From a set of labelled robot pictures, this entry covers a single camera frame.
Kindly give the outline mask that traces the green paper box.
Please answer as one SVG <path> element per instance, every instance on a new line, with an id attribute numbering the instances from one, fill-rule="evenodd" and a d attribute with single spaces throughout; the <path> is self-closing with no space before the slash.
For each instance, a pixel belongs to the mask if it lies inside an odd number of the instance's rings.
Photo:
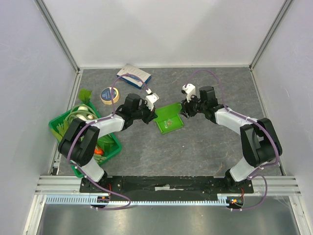
<path id="1" fill-rule="evenodd" d="M 161 134 L 165 135 L 184 126 L 184 123 L 179 116 L 180 111 L 180 102 L 156 109 L 157 118 L 155 118 L 154 121 L 160 129 Z"/>

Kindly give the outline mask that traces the small clear zip bag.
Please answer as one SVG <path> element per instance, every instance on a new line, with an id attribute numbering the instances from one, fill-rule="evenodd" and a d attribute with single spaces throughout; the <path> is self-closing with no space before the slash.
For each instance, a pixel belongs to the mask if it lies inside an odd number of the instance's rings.
<path id="1" fill-rule="evenodd" d="M 168 119 L 168 120 L 165 120 L 165 121 L 164 121 L 164 127 L 165 127 L 166 129 L 170 128 L 172 124 L 173 124 L 173 122 L 172 122 L 171 119 Z"/>

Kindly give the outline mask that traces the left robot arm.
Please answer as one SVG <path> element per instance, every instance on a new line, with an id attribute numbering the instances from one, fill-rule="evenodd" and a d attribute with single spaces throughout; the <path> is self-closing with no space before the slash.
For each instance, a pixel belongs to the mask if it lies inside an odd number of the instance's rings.
<path id="1" fill-rule="evenodd" d="M 144 99 L 137 94 L 128 94 L 124 103 L 109 116 L 91 121 L 74 119 L 59 143 L 59 153 L 89 178 L 93 190 L 105 191 L 108 185 L 106 172 L 93 157 L 98 139 L 126 130 L 134 120 L 148 124 L 157 117 L 155 103 L 158 100 L 156 93 L 149 93 Z"/>

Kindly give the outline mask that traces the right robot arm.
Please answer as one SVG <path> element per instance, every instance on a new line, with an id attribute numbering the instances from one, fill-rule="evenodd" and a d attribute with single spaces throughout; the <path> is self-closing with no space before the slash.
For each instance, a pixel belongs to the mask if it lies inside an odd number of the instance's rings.
<path id="1" fill-rule="evenodd" d="M 240 136 L 243 157 L 225 173 L 224 187 L 228 192 L 239 190 L 242 182 L 252 179 L 257 170 L 279 162 L 282 146 L 268 118 L 246 117 L 219 104 L 211 86 L 200 88 L 199 96 L 192 84 L 184 85 L 181 92 L 186 95 L 181 102 L 182 115 L 190 118 L 203 114 L 212 123 L 224 126 Z"/>

